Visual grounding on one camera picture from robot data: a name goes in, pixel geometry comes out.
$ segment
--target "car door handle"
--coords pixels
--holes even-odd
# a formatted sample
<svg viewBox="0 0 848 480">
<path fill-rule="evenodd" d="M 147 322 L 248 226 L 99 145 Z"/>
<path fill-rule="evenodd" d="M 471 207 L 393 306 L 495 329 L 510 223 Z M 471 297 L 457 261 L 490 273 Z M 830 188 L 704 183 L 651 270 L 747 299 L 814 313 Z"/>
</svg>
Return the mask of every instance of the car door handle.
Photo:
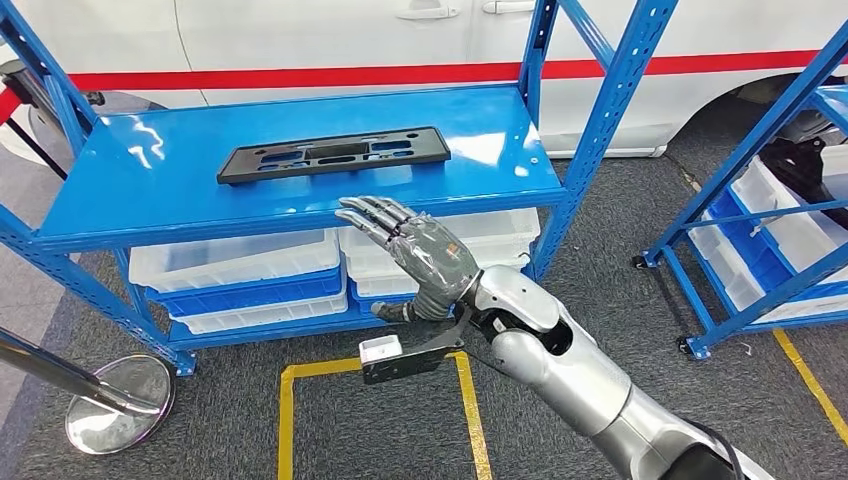
<svg viewBox="0 0 848 480">
<path fill-rule="evenodd" d="M 404 20 L 440 20 L 459 15 L 459 9 L 451 6 L 449 0 L 440 0 L 438 7 L 407 9 L 395 13 L 397 18 Z"/>
<path fill-rule="evenodd" d="M 483 4 L 483 11 L 492 15 L 503 15 L 504 13 L 532 12 L 536 8 L 535 1 L 502 2 L 496 0 Z"/>
</svg>

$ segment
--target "plastic storage bin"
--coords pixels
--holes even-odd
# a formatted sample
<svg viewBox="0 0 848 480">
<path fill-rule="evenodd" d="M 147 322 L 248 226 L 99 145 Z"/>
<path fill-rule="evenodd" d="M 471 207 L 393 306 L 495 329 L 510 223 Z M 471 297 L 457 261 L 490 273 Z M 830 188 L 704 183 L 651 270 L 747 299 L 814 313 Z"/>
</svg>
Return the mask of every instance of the plastic storage bin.
<svg viewBox="0 0 848 480">
<path fill-rule="evenodd" d="M 491 263 L 479 264 L 480 268 L 491 267 L 492 265 L 506 265 L 516 270 L 521 270 L 530 261 L 527 255 L 522 255 L 518 258 L 505 259 L 504 261 L 494 261 Z M 403 270 L 400 274 L 375 275 L 354 278 L 356 282 L 356 293 L 360 297 L 380 297 L 385 295 L 404 295 L 413 294 L 418 291 L 418 283 L 407 275 Z"/>
<path fill-rule="evenodd" d="M 695 247 L 696 257 L 728 311 L 736 313 L 765 295 L 748 264 L 717 226 L 694 228 L 689 231 L 689 238 Z M 814 287 L 753 323 L 772 323 L 848 310 L 848 294 L 838 294 L 832 287 Z"/>
<path fill-rule="evenodd" d="M 439 221 L 465 243 L 477 263 L 494 265 L 530 252 L 539 236 L 535 208 L 439 217 Z M 339 244 L 354 280 L 374 276 L 400 276 L 403 270 L 392 257 L 353 227 L 339 229 Z"/>
<path fill-rule="evenodd" d="M 840 177 L 844 178 L 844 175 L 831 173 L 825 177 L 825 184 L 830 188 L 834 179 Z M 713 217 L 727 217 L 799 205 L 798 199 L 755 158 L 748 170 L 716 199 L 709 211 Z M 842 227 L 818 212 L 784 215 L 762 222 L 727 223 L 720 228 L 766 291 L 820 260 L 848 239 Z M 848 268 L 834 273 L 821 284 L 843 283 L 846 280 Z M 842 288 L 843 293 L 848 293 L 848 283 L 844 283 Z"/>
<path fill-rule="evenodd" d="M 344 312 L 345 310 L 347 310 L 347 284 L 343 282 L 342 290 L 339 293 L 326 297 L 307 298 L 293 302 L 237 308 L 200 315 L 171 315 L 171 319 L 184 323 L 191 333 L 201 334 L 318 317 Z"/>
<path fill-rule="evenodd" d="M 307 298 L 326 297 L 341 291 L 347 277 L 342 267 L 270 280 L 193 288 L 158 293 L 147 289 L 147 298 L 160 303 L 173 316 L 254 307 Z"/>
<path fill-rule="evenodd" d="M 308 230 L 133 248 L 129 279 L 166 293 L 338 266 L 335 230 Z"/>
</svg>

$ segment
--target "white plastic bin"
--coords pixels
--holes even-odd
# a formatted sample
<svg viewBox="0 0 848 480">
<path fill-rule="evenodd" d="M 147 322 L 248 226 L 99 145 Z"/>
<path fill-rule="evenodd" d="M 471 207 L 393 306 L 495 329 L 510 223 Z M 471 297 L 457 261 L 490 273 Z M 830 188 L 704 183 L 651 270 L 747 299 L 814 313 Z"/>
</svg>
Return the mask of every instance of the white plastic bin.
<svg viewBox="0 0 848 480">
<path fill-rule="evenodd" d="M 184 323 L 191 333 L 210 333 L 234 328 L 267 325 L 269 323 L 300 320 L 340 313 L 347 310 L 347 283 L 336 295 L 308 298 L 293 302 L 274 303 L 258 307 L 237 308 L 220 312 L 171 317 Z"/>
<path fill-rule="evenodd" d="M 823 155 L 827 161 L 825 169 L 828 173 L 824 177 L 824 183 L 837 198 L 848 198 L 839 196 L 837 193 L 840 191 L 848 193 L 848 188 L 845 188 L 848 186 L 846 182 L 848 176 L 844 173 L 848 171 L 845 168 L 848 166 L 848 161 L 844 161 L 848 160 L 848 154 L 840 154 L 840 151 L 848 153 L 848 150 L 837 149 L 836 152 L 831 150 L 827 156 Z M 759 158 L 754 158 L 745 173 L 733 182 L 731 188 L 745 207 L 754 213 L 800 205 L 796 196 L 771 173 Z M 848 239 L 842 227 L 820 212 L 796 213 L 767 219 L 765 228 L 774 237 L 780 253 L 798 272 L 822 259 Z M 844 280 L 848 280 L 848 268 L 834 273 L 822 283 Z"/>
<path fill-rule="evenodd" d="M 526 255 L 523 255 L 502 262 L 481 264 L 480 267 L 488 268 L 492 265 L 506 265 L 516 270 L 521 270 L 529 261 L 530 259 Z M 360 277 L 359 279 L 354 279 L 354 282 L 356 282 L 356 294 L 361 298 L 402 295 L 418 291 L 418 283 L 404 273 L 403 270 L 401 270 L 400 275 L 390 274 Z"/>
<path fill-rule="evenodd" d="M 711 218 L 708 213 L 701 217 L 702 220 Z M 689 238 L 713 268 L 737 310 L 746 308 L 765 295 L 745 260 L 716 225 L 693 228 L 689 231 Z"/>
<path fill-rule="evenodd" d="M 710 218 L 706 213 L 702 217 L 703 220 Z M 733 244 L 717 226 L 694 228 L 689 231 L 689 237 L 716 273 L 737 310 L 748 307 L 765 295 Z M 763 324 L 845 310 L 848 310 L 848 295 L 811 298 L 783 304 L 753 323 Z"/>
<path fill-rule="evenodd" d="M 339 265 L 334 229 L 133 248 L 130 282 L 159 293 L 328 270 Z"/>
<path fill-rule="evenodd" d="M 529 253 L 530 243 L 540 231 L 535 208 L 438 219 L 468 246 L 479 265 L 505 263 Z M 339 244 L 347 259 L 348 275 L 354 280 L 404 275 L 391 255 L 353 227 L 339 229 Z"/>
</svg>

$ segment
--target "red stripe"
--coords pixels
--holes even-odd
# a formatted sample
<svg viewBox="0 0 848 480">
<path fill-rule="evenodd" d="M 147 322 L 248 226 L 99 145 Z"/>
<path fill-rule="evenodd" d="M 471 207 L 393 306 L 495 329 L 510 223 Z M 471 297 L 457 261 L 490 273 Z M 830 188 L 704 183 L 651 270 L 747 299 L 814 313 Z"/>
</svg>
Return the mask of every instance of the red stripe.
<svg viewBox="0 0 848 480">
<path fill-rule="evenodd" d="M 21 101 L 18 99 L 18 96 L 15 95 L 10 89 L 3 90 L 0 93 L 0 123 L 5 123 L 9 117 L 15 113 L 15 109 L 20 106 Z"/>
<path fill-rule="evenodd" d="M 800 68 L 816 50 L 657 57 L 648 75 Z M 184 90 L 201 88 L 292 88 L 428 83 L 508 82 L 518 78 L 518 62 L 387 67 L 288 68 L 200 72 L 77 73 L 83 90 Z M 603 71 L 594 60 L 553 60 L 543 77 L 594 78 Z"/>
</svg>

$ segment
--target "shelf foot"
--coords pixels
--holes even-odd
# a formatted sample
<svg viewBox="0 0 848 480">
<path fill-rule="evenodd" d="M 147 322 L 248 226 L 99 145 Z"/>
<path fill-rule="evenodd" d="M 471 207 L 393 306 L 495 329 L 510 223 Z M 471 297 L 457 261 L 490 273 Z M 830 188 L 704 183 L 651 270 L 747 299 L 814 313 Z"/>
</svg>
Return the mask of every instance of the shelf foot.
<svg viewBox="0 0 848 480">
<path fill-rule="evenodd" d="M 680 336 L 677 337 L 677 349 L 680 353 L 689 357 L 690 360 L 706 360 L 710 358 L 710 351 L 707 347 L 693 346 L 693 341 L 696 337 Z"/>
</svg>

